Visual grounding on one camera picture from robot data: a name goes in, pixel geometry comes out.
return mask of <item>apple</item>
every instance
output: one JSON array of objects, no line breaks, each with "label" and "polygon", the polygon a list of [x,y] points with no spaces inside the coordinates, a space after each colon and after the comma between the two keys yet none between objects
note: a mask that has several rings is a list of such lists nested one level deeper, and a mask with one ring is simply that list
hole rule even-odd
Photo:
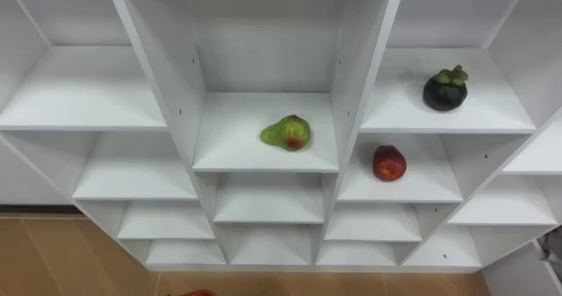
[{"label": "apple", "polygon": [[406,172],[406,159],[394,146],[380,146],[372,157],[372,173],[378,179],[391,182]]}]

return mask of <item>pear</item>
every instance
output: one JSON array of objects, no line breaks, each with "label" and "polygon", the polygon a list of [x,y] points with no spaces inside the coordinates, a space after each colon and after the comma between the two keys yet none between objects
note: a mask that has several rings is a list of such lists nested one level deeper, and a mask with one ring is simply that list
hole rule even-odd
[{"label": "pear", "polygon": [[287,151],[297,151],[310,141],[310,126],[297,115],[286,116],[263,129],[260,139]]}]

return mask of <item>floor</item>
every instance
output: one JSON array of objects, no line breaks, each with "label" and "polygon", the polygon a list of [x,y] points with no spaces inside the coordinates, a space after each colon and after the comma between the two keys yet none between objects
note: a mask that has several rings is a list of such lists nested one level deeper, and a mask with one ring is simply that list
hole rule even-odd
[{"label": "floor", "polygon": [[479,274],[149,272],[84,217],[0,216],[0,296],[489,296]]}]

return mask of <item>shelving unit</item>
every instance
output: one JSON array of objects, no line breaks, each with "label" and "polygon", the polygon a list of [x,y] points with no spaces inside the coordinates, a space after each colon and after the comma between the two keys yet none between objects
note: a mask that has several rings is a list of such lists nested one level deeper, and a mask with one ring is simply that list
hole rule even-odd
[{"label": "shelving unit", "polygon": [[[0,175],[152,270],[477,271],[562,223],[561,8],[0,0]],[[467,99],[429,109],[456,64]],[[292,114],[305,148],[260,141]]]}]

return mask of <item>shelf board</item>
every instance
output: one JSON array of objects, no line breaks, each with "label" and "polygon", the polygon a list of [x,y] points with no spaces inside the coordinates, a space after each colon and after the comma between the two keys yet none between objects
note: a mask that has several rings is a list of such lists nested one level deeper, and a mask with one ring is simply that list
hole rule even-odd
[{"label": "shelf board", "polygon": [[[407,162],[406,173],[394,182],[372,173],[372,155],[385,144],[394,145]],[[438,135],[360,134],[337,200],[455,203],[463,198]]]},{"label": "shelf board", "polygon": [[101,134],[74,199],[197,199],[169,133]]},{"label": "shelf board", "polygon": [[52,47],[0,114],[3,130],[166,130],[130,47]]},{"label": "shelf board", "polygon": [[215,207],[215,222],[324,221],[317,174],[224,174]]},{"label": "shelf board", "polygon": [[401,204],[341,204],[334,209],[326,240],[419,242],[414,209]]},{"label": "shelf board", "polygon": [[213,239],[201,207],[188,203],[132,202],[119,239]]},{"label": "shelf board", "polygon": [[393,247],[375,242],[324,242],[317,265],[396,266]]},{"label": "shelf board", "polygon": [[[455,111],[436,112],[423,86],[441,69],[461,64],[468,97]],[[360,131],[527,134],[536,128],[485,49],[387,49]]]},{"label": "shelf board", "polygon": [[459,225],[556,225],[531,177],[498,176],[449,221]]},{"label": "shelf board", "polygon": [[504,174],[562,174],[562,119],[556,119],[506,166]]},{"label": "shelf board", "polygon": [[224,244],[236,265],[310,265],[308,226],[224,226]]},{"label": "shelf board", "polygon": [[147,264],[226,264],[226,261],[216,242],[154,240],[148,252]]},{"label": "shelf board", "polygon": [[[265,127],[292,114],[310,124],[307,148],[288,152],[260,141]],[[329,94],[208,93],[193,169],[338,171]]]},{"label": "shelf board", "polygon": [[482,267],[471,233],[459,227],[442,228],[402,265]]}]

